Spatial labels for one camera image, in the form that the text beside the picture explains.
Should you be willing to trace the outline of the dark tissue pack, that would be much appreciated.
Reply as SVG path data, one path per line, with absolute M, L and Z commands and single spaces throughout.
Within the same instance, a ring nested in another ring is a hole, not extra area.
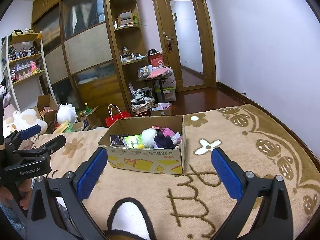
M 110 135 L 111 146 L 124 146 L 123 140 L 128 137 L 129 134 L 112 134 Z

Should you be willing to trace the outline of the green tissue pack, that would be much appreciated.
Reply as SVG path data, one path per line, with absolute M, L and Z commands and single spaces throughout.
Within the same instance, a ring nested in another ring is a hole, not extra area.
M 126 148 L 137 148 L 137 149 L 144 148 L 141 134 L 124 137 L 123 144 Z

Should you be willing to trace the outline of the black white pompom keychain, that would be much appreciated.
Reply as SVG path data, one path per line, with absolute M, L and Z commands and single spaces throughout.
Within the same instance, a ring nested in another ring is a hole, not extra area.
M 153 128 L 145 129 L 142 133 L 142 140 L 144 144 L 144 148 L 154 148 L 155 140 L 154 138 L 157 135 L 157 130 Z

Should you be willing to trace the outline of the purple navy plush doll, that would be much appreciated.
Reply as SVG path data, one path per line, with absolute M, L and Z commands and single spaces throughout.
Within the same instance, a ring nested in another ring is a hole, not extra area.
M 154 147 L 153 148 L 162 148 L 162 149 L 174 149 L 178 147 L 178 144 L 181 142 L 182 137 L 180 133 L 175 133 L 173 137 L 169 135 L 164 135 L 163 132 L 159 131 L 154 137 Z

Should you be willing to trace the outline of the pink strawberry plush toy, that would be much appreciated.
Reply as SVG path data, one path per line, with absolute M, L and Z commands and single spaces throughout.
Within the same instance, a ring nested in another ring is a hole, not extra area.
M 175 135 L 175 132 L 172 131 L 170 128 L 166 127 L 166 128 L 163 128 L 163 127 L 158 127 L 158 126 L 152 126 L 153 129 L 157 130 L 158 132 L 162 132 L 163 135 L 166 137 L 166 136 L 169 136 L 169 137 L 173 137 Z

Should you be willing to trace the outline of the cream bear plush toy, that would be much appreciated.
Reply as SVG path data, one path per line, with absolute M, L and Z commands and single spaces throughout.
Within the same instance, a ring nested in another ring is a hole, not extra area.
M 12 117 L 4 118 L 3 135 L 6 138 L 14 131 L 27 130 L 35 125 L 39 125 L 41 130 L 33 136 L 29 135 L 27 137 L 27 140 L 32 143 L 35 143 L 39 139 L 39 136 L 45 133 L 48 128 L 47 123 L 37 117 L 34 109 L 27 109 L 23 112 L 14 111 Z

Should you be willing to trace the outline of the green frog toy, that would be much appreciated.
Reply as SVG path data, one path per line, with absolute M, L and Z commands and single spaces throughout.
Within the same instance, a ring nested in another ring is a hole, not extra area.
M 73 124 L 70 121 L 64 121 L 54 130 L 53 133 L 54 134 L 71 133 L 74 131 L 75 131 L 75 128 L 73 127 Z

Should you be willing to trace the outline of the open cardboard box on floor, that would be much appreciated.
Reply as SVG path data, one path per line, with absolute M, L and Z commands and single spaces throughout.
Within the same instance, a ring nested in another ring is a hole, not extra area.
M 37 105 L 33 108 L 38 118 L 45 121 L 48 126 L 55 122 L 58 106 L 49 94 L 37 98 Z

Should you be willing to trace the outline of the kuromi plush toy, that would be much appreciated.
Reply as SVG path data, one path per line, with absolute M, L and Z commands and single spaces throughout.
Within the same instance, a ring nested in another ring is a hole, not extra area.
M 3 96 L 3 108 L 5 108 L 10 104 L 11 100 L 11 95 L 7 91 L 7 83 L 5 78 L 3 78 L 0 84 L 0 94 Z

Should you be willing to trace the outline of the white round plush toy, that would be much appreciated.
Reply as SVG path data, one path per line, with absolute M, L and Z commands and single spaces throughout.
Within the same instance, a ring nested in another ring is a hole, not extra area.
M 56 120 L 59 125 L 64 123 L 65 121 L 71 122 L 72 124 L 76 123 L 78 116 L 76 114 L 75 107 L 72 104 L 60 104 L 58 106 L 58 111 L 56 114 Z

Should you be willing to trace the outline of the green glass bottle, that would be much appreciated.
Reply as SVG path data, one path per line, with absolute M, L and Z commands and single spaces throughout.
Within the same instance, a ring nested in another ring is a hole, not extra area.
M 91 108 L 88 106 L 87 103 L 85 103 L 85 107 L 86 107 L 86 113 L 87 115 L 89 115 L 91 113 Z

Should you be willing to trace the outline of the white wooden toy shelf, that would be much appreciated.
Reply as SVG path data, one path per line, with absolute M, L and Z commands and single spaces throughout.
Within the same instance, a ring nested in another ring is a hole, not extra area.
M 37 98 L 54 91 L 49 78 L 42 32 L 12 32 L 2 39 L 1 71 L 6 78 L 10 102 L 23 111 L 37 104 Z

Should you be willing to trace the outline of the red paper shopping bag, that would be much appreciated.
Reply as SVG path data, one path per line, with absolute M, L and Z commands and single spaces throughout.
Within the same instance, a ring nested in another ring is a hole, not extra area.
M 111 127 L 118 119 L 125 119 L 131 117 L 128 111 L 121 111 L 116 105 L 110 104 L 108 106 L 109 117 L 105 118 L 106 126 Z

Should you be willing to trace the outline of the lace trimmed basket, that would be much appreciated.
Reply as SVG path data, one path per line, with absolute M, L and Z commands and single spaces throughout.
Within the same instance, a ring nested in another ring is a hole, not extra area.
M 152 108 L 154 101 L 155 100 L 152 96 L 145 96 L 144 98 L 140 99 L 132 99 L 131 110 L 133 113 L 142 114 Z

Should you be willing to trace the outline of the printed cardboard box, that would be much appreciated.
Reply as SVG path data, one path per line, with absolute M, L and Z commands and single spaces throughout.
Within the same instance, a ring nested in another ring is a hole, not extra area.
M 117 120 L 98 142 L 114 168 L 180 175 L 184 171 L 183 116 L 145 116 Z

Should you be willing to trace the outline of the small cardboard box of items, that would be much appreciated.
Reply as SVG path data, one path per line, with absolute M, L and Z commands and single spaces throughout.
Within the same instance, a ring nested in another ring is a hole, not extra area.
M 172 104 L 170 102 L 154 104 L 150 113 L 152 116 L 171 116 Z

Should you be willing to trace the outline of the wooden wardrobe with panels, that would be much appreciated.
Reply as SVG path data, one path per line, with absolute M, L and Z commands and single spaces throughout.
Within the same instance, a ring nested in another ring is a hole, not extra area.
M 108 0 L 35 0 L 31 23 L 42 33 L 47 88 L 58 103 L 127 109 Z

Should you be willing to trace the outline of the small black side table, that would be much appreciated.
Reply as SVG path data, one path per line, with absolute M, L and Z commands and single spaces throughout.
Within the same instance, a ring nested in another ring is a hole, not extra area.
M 140 77 L 136 79 L 138 82 L 151 82 L 152 83 L 152 94 L 156 100 L 157 103 L 163 103 L 164 102 L 164 90 L 163 90 L 163 83 L 165 80 L 167 80 L 169 77 L 172 76 L 172 73 L 166 74 L 166 75 L 160 75 L 157 77 L 154 77 L 153 79 L 147 78 L 147 77 Z M 161 97 L 159 98 L 156 92 L 156 83 L 159 84 L 159 89 L 161 93 Z

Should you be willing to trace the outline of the white storage bin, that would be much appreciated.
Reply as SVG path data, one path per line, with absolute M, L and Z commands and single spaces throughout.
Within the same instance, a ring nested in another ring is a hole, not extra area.
M 174 74 L 155 83 L 155 92 L 159 102 L 176 101 L 176 80 Z

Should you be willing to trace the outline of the wooden corner shelf unit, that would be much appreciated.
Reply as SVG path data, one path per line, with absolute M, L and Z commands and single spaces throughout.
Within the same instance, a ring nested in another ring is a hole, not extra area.
M 111 48 L 114 52 L 117 75 L 126 110 L 132 116 L 147 112 L 132 111 L 133 91 L 146 87 L 138 70 L 148 65 L 137 0 L 105 0 Z

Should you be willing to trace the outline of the wooden glass door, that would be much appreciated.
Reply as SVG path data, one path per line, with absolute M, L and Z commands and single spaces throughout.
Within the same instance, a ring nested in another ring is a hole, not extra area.
M 213 31 L 206 0 L 153 0 L 166 64 L 177 91 L 216 86 Z

